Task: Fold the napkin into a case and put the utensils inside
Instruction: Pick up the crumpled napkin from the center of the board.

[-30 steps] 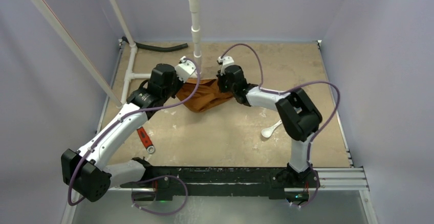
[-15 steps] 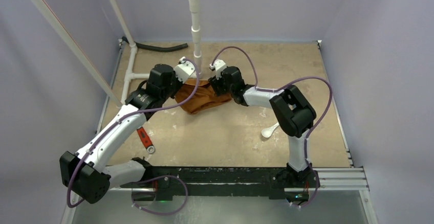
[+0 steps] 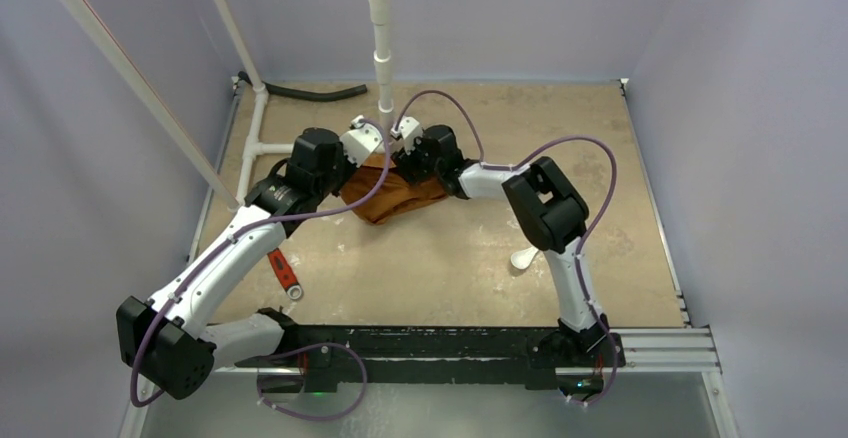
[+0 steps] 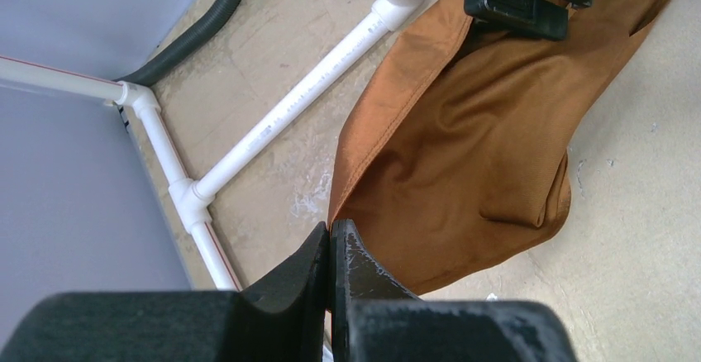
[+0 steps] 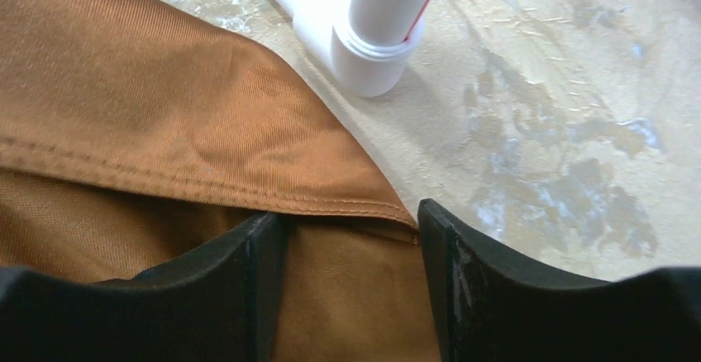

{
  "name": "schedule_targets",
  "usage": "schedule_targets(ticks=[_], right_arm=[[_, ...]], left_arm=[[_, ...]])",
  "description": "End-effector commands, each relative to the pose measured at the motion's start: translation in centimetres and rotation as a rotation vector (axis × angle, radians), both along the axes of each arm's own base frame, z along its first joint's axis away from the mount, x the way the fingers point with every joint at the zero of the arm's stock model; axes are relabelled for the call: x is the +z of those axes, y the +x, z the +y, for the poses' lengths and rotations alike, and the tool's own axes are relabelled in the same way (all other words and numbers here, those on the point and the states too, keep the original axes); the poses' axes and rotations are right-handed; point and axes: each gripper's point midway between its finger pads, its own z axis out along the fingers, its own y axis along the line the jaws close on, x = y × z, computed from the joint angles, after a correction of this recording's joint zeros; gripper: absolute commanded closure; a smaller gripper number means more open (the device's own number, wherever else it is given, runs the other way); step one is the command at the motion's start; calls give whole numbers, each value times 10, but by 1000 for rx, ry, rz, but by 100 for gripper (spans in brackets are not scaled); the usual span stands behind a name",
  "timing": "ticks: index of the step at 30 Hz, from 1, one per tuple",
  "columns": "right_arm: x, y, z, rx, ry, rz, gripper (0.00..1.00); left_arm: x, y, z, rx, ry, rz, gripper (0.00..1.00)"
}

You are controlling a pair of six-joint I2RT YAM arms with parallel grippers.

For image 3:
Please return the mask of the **orange cloth napkin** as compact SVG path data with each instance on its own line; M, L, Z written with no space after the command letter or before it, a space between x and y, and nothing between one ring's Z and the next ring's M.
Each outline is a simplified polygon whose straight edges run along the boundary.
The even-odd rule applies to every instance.
M340 198L351 204L364 197L378 181L384 165L383 154L372 154L340 190ZM394 162L375 195L363 205L353 209L361 220L382 225L390 218L434 205L448 198L448 194L436 178L410 185L397 172Z

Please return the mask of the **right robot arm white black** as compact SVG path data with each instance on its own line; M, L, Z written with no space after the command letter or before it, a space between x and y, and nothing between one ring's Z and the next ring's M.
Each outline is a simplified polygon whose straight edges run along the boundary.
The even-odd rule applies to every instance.
M599 354L601 345L618 351L583 265L593 230L587 223L588 204L553 159L541 156L512 166L472 160L464 156L447 125L425 129L391 159L410 184L434 178L452 197L507 202L524 237L548 264L558 302L556 335L564 357L584 365Z

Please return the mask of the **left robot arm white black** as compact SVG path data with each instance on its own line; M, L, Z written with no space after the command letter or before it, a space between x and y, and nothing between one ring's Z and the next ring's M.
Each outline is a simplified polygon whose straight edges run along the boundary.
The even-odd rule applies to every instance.
M284 331L275 311L219 325L211 319L247 273L304 221L320 217L319 205L373 153L387 149L389 138L377 123L363 118L342 135L304 130L290 157L254 185L230 224L184 271L150 298L128 297L119 306L120 354L131 368L133 405L152 401L140 397L140 378L184 399L218 368L260 356L275 367L295 360L298 340Z

